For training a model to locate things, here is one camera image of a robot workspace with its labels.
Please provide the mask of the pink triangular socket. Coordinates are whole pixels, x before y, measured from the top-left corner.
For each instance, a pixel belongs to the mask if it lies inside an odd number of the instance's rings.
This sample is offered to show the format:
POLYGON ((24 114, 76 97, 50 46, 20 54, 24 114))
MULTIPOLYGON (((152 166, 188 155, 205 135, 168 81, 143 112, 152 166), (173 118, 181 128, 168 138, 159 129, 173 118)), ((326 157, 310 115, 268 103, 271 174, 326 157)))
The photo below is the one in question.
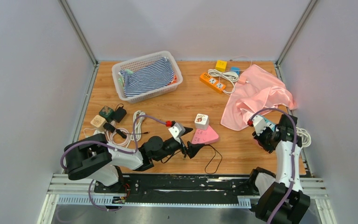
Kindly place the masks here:
POLYGON ((208 126, 206 130, 196 129, 191 143, 213 144, 218 142, 219 139, 219 135, 216 133, 216 131, 211 126, 208 126))

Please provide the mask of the teal USB power strip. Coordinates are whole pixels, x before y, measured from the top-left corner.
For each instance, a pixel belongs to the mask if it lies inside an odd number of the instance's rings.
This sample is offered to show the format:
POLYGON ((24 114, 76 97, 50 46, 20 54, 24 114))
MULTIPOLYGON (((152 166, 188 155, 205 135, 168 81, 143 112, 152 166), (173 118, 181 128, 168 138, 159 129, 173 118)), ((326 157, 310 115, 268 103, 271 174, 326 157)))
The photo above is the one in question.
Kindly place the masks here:
POLYGON ((270 127, 271 129, 273 129, 276 126, 276 124, 274 122, 270 121, 269 119, 267 119, 267 118, 263 118, 263 119, 264 119, 266 125, 268 127, 270 127))

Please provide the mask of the white tiger cube socket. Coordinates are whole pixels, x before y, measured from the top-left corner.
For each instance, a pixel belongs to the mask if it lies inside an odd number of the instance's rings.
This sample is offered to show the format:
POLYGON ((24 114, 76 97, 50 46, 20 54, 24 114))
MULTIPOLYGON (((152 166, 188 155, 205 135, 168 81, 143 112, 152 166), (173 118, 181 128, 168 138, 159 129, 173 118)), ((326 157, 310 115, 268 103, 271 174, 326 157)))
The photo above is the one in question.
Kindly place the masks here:
POLYGON ((199 130, 207 130, 209 127, 209 116, 198 113, 194 120, 195 128, 199 130))

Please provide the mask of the orange USB power strip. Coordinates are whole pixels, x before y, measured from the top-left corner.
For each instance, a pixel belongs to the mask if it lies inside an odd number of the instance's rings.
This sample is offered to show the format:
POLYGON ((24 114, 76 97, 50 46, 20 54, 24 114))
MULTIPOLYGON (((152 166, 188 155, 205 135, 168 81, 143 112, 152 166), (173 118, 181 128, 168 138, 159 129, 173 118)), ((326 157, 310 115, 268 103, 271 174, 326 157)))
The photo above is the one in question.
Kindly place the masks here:
POLYGON ((221 83, 218 79, 214 78, 208 73, 202 73, 200 75, 200 81, 220 94, 222 94, 226 88, 223 83, 221 83))

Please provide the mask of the pink USB charger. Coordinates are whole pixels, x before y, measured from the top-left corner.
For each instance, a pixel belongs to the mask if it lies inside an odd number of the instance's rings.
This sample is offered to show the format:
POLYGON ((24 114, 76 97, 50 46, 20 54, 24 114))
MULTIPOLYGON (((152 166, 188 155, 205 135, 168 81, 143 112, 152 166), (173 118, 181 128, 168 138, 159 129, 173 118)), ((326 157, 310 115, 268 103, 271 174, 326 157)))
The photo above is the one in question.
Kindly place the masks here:
POLYGON ((247 77, 239 77, 237 83, 246 84, 246 83, 248 83, 248 79, 247 79, 247 77))

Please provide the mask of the yellow cube socket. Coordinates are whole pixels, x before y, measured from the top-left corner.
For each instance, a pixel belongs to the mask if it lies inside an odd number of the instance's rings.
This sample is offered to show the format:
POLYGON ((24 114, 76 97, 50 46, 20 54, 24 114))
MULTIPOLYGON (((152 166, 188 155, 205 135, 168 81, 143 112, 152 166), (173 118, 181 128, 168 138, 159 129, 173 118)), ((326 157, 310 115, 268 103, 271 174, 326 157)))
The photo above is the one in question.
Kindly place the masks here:
POLYGON ((223 60, 216 61, 215 69, 217 71, 224 72, 226 71, 226 68, 227 68, 227 61, 223 61, 223 60))

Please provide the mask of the blue plug adapter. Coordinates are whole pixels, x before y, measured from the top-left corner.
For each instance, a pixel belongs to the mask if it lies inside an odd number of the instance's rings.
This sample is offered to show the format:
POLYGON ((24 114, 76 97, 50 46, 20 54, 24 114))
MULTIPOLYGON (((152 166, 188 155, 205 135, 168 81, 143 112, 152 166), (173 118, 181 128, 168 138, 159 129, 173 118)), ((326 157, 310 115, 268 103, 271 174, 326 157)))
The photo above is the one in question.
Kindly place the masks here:
POLYGON ((231 67, 230 71, 235 72, 238 76, 240 75, 241 72, 240 68, 238 67, 231 67))

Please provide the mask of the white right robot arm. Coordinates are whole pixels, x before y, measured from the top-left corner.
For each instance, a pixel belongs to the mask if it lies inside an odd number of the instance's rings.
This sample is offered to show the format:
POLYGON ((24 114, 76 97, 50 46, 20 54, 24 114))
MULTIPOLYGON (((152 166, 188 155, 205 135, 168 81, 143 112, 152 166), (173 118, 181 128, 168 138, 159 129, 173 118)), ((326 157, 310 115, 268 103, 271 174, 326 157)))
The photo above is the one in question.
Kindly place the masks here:
POLYGON ((302 138, 296 132, 297 117, 283 114, 278 124, 255 115, 248 125, 252 134, 268 153, 277 157, 277 171, 272 173, 257 167, 251 172, 248 190, 260 194, 255 216, 268 224, 298 224, 307 212, 311 199, 303 191, 299 174, 302 138))

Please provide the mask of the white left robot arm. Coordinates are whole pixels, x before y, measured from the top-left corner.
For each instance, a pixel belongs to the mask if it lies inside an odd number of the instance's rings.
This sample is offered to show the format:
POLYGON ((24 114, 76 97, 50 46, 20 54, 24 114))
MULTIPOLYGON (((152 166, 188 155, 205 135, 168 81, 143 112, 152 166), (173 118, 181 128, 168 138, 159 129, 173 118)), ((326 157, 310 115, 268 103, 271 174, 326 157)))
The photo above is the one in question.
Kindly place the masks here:
POLYGON ((154 161, 170 159, 177 152, 193 158, 205 144, 184 143, 181 136, 191 131, 192 128, 188 127, 170 127, 171 138, 163 140, 153 136, 135 150, 108 143, 106 136, 98 133, 66 146, 60 165, 67 171, 70 180, 91 178, 111 192, 118 193, 124 188, 121 167, 146 171, 154 166, 154 161))

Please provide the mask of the dark green cube socket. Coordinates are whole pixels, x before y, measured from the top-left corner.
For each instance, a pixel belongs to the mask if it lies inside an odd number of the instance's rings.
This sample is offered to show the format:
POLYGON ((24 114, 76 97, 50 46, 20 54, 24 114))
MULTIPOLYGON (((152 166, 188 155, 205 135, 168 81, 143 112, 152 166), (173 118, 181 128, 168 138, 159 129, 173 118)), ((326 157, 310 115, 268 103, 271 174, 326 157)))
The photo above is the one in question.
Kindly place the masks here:
POLYGON ((108 123, 111 123, 115 117, 115 111, 106 105, 99 111, 98 114, 103 117, 108 123))

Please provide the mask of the beige cube socket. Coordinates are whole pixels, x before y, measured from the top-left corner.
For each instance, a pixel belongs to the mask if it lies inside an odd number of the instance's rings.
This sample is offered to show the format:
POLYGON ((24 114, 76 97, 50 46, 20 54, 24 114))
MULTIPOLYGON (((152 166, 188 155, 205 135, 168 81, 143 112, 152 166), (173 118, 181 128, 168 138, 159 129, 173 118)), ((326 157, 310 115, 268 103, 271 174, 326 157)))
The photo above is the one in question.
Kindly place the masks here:
POLYGON ((106 119, 100 115, 96 115, 91 121, 90 124, 98 131, 104 131, 104 125, 107 123, 106 119))

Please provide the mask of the pink cloth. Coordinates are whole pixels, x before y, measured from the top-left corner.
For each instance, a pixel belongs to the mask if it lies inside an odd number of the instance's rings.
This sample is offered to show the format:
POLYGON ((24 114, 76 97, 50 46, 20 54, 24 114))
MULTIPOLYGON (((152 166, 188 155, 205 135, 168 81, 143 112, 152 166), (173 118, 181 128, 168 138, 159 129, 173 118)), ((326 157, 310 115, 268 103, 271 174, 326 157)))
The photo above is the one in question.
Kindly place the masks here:
POLYGON ((291 110, 297 108, 293 95, 276 76, 258 65, 251 65, 240 74, 248 83, 235 84, 222 114, 220 124, 234 131, 246 127, 251 116, 263 108, 277 108, 283 105, 291 110))

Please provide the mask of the blue striped cloth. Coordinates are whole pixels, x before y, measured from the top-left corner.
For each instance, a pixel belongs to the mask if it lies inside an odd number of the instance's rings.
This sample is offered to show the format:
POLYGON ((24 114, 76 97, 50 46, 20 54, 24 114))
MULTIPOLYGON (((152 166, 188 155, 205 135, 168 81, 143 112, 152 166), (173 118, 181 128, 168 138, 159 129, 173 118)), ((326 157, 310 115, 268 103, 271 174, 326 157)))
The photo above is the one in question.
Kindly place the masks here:
POLYGON ((166 87, 177 81, 172 63, 167 57, 138 71, 131 72, 129 69, 125 69, 118 74, 121 77, 124 95, 127 98, 166 87))

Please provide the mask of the black power adapter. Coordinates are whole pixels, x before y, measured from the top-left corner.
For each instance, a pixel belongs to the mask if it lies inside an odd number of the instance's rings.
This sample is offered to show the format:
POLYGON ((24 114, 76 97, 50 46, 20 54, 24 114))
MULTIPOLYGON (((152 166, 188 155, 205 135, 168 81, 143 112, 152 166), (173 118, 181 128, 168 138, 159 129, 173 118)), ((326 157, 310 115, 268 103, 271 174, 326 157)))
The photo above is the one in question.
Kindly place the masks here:
POLYGON ((127 111, 124 109, 124 104, 118 104, 114 110, 113 120, 117 123, 120 123, 126 114, 127 111))

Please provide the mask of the white plastic basket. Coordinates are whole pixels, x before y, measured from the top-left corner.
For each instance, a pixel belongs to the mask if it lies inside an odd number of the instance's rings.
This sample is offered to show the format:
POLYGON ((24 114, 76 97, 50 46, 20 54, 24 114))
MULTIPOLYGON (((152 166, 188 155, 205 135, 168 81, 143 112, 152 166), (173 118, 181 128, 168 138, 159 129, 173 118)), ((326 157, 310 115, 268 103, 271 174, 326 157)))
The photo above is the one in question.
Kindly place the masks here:
POLYGON ((172 92, 183 82, 179 66, 168 51, 117 63, 111 71, 119 98, 131 104, 172 92))

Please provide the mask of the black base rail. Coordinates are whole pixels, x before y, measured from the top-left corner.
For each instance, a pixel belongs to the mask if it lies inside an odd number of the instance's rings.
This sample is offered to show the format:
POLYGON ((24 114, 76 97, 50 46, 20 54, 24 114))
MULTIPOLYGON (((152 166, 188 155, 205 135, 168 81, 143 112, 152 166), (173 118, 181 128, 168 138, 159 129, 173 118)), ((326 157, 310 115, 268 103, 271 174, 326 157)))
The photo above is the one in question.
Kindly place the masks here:
POLYGON ((128 195, 130 203, 238 204, 239 196, 258 198, 250 175, 124 174, 112 187, 98 182, 94 193, 128 195))

